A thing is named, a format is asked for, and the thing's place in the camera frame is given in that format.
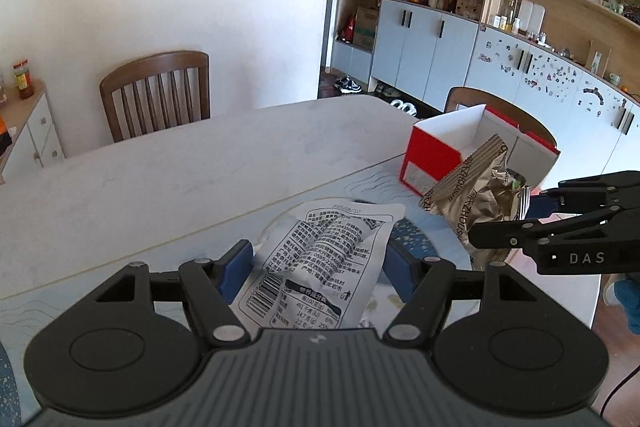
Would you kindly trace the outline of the blue gloved right hand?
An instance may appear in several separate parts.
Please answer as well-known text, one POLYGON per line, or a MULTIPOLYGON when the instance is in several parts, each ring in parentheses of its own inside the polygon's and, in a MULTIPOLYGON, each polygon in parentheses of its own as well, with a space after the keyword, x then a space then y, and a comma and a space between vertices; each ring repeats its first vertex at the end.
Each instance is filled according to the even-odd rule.
POLYGON ((640 334, 640 287, 639 277, 630 274, 611 275, 605 283, 603 301, 607 306, 621 306, 625 312, 628 329, 640 334))

